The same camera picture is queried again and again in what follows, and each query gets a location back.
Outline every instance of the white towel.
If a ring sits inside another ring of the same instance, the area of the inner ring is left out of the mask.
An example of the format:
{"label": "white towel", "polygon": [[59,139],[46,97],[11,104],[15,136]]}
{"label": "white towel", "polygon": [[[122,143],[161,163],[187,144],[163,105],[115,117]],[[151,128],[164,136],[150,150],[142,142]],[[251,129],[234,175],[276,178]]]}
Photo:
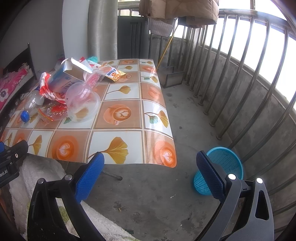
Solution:
{"label": "white towel", "polygon": [[[29,155],[25,158],[20,167],[20,176],[9,183],[15,223],[24,238],[27,239],[29,203],[37,180],[44,178],[46,181],[55,181],[62,179],[65,175],[61,164],[54,159],[40,158],[35,155]],[[59,207],[65,208],[61,199],[57,199],[57,204]],[[107,241],[137,241],[132,235],[99,214],[85,202],[82,201],[81,206]],[[67,221],[66,227],[71,234],[78,236],[70,220]]]}

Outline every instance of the blue plastic basket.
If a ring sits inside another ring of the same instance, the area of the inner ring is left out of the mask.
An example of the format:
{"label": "blue plastic basket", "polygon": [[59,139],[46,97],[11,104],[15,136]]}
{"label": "blue plastic basket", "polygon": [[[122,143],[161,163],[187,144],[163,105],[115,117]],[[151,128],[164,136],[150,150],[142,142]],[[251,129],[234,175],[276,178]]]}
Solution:
{"label": "blue plastic basket", "polygon": [[[225,147],[215,147],[207,152],[207,156],[213,163],[219,164],[224,171],[229,174],[235,174],[239,179],[243,179],[244,171],[238,156],[230,149]],[[193,185],[200,194],[211,195],[204,178],[198,171],[193,178]]]}

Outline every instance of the concrete wall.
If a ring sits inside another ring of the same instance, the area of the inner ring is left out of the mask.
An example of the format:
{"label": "concrete wall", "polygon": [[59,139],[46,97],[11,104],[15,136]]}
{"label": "concrete wall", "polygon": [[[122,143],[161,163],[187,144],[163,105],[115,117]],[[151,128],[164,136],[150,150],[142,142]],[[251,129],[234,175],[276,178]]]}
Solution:
{"label": "concrete wall", "polygon": [[62,0],[32,0],[0,42],[0,66],[6,67],[30,43],[36,75],[50,71],[63,54]]}
{"label": "concrete wall", "polygon": [[[204,66],[206,55],[207,50],[205,49],[202,56],[202,67]],[[202,92],[209,78],[215,56],[216,54],[211,52],[210,60],[207,65],[207,71],[201,86]],[[209,99],[214,92],[222,72],[225,59],[225,55],[219,57],[218,65],[207,93],[207,99]],[[213,111],[216,112],[219,109],[225,94],[229,89],[230,83],[234,78],[237,68],[238,62],[232,59],[229,63],[221,87],[212,105]],[[219,117],[219,121],[222,123],[222,125],[227,122],[236,109],[238,103],[246,91],[249,82],[251,81],[251,78],[252,71],[250,71],[249,68],[244,67],[239,75],[238,82],[230,96],[230,99],[228,100],[222,114]],[[262,77],[257,79],[243,108],[227,131],[227,134],[232,140],[236,138],[236,136],[245,127],[255,111],[258,109],[265,94],[267,93],[269,86],[270,84]],[[270,129],[284,113],[285,107],[287,107],[287,105],[288,102],[286,99],[281,96],[277,90],[275,90],[259,118],[235,146],[235,150],[240,158],[243,158],[267,135]],[[292,111],[291,115],[288,116],[288,118],[284,121],[282,126],[277,130],[272,138],[270,138],[270,140],[255,155],[244,162],[244,179],[248,179],[252,175],[257,174],[263,168],[267,167],[267,165],[269,165],[281,153],[283,153],[283,151],[285,151],[285,149],[296,139],[296,124],[294,117],[295,112]],[[296,182],[293,182],[295,175],[295,156],[296,148],[293,148],[290,153],[277,165],[260,175],[260,177],[262,177],[264,180],[267,190],[269,192],[272,191],[272,194],[270,195],[270,201],[273,212],[276,214],[274,216],[275,229],[287,225],[296,211],[296,207],[292,207],[286,211],[285,209],[280,210],[281,208],[293,203],[296,200]],[[292,183],[274,193],[274,188],[279,187],[288,180],[292,180]]]}
{"label": "concrete wall", "polygon": [[63,42],[66,58],[88,57],[89,0],[64,0]]}

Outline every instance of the blue bottle cap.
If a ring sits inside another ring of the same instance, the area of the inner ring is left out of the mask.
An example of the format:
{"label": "blue bottle cap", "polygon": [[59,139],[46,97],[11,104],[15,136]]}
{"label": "blue bottle cap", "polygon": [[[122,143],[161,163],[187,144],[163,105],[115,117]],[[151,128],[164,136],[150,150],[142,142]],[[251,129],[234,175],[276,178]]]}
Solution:
{"label": "blue bottle cap", "polygon": [[21,115],[20,115],[20,118],[21,118],[21,120],[23,121],[23,122],[28,122],[29,121],[29,119],[30,119],[30,115],[29,115],[29,113],[26,111],[26,110],[23,110],[22,111],[22,113],[21,113]]}

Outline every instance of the pink blanket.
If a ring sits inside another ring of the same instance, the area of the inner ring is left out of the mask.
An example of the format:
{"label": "pink blanket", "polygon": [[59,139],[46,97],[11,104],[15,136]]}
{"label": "pink blanket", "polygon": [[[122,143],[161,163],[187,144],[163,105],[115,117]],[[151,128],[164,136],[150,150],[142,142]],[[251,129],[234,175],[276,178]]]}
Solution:
{"label": "pink blanket", "polygon": [[18,72],[11,72],[0,78],[0,110],[5,105],[10,94],[15,90],[18,83],[28,73],[25,68],[20,68]]}

